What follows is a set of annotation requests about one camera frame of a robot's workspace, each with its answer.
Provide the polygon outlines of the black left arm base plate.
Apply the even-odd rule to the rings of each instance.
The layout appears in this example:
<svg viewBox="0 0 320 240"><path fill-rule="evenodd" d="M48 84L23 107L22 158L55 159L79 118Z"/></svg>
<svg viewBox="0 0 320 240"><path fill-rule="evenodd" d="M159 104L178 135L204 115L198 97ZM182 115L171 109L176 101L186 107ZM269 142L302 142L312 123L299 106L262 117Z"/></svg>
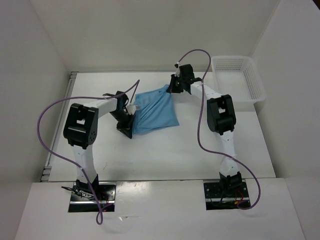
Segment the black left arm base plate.
<svg viewBox="0 0 320 240"><path fill-rule="evenodd" d="M99 211L97 202L92 193L76 189L73 187L62 186L63 189L71 192L68 212L69 213L97 213ZM115 211L117 184L115 182L100 182L98 193L96 194L98 202L105 212Z"/></svg>

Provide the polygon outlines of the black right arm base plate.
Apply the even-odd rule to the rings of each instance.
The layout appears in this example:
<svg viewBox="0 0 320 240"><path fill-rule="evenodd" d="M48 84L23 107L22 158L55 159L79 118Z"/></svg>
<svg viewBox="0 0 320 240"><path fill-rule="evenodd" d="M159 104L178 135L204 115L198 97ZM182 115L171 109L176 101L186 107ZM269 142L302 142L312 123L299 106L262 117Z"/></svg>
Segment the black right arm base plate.
<svg viewBox="0 0 320 240"><path fill-rule="evenodd" d="M205 206L207 211L211 210L233 210L238 205L242 208L251 207L247 184L242 182L240 187L231 192L223 193L218 180L203 182Z"/></svg>

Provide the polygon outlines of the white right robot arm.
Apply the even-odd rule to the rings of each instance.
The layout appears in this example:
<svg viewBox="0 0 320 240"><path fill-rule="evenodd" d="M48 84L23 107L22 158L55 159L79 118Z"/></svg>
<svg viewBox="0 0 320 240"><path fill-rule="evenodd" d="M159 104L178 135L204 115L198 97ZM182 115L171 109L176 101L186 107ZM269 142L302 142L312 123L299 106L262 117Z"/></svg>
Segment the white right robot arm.
<svg viewBox="0 0 320 240"><path fill-rule="evenodd" d="M201 100L203 109L206 109L206 122L209 130L213 132L222 145L223 159L219 169L219 191L221 197L230 197L242 184L242 175L239 166L234 160L234 130L236 114L233 100L229 94L221 94L213 90L200 77L195 77L190 64L175 64L176 72L171 75L167 92L180 94L187 92Z"/></svg>

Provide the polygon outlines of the light blue mesh shorts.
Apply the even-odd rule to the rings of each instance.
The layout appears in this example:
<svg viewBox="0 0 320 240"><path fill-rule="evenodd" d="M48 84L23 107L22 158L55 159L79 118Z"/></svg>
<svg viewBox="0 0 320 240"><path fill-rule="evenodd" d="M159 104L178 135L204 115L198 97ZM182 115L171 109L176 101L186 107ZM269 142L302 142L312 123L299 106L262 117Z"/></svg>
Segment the light blue mesh shorts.
<svg viewBox="0 0 320 240"><path fill-rule="evenodd" d="M163 87L137 93L134 105L138 106L132 126L134 135L169 127L179 126L172 95L167 92L168 84Z"/></svg>

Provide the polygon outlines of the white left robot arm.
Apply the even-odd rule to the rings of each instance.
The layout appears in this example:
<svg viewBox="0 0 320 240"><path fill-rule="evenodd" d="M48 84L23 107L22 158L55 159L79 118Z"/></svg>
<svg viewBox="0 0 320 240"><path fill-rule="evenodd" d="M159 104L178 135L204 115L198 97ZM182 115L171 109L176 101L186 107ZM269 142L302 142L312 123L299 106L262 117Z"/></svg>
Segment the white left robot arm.
<svg viewBox="0 0 320 240"><path fill-rule="evenodd" d="M135 112L127 109L128 103L128 96L117 91L116 94L106 94L102 99L87 104L73 103L69 108L63 137L71 146L77 166L73 188L76 194L82 193L89 200L94 200L101 194L102 188L93 158L99 118L111 114L117 121L116 130L131 139Z"/></svg>

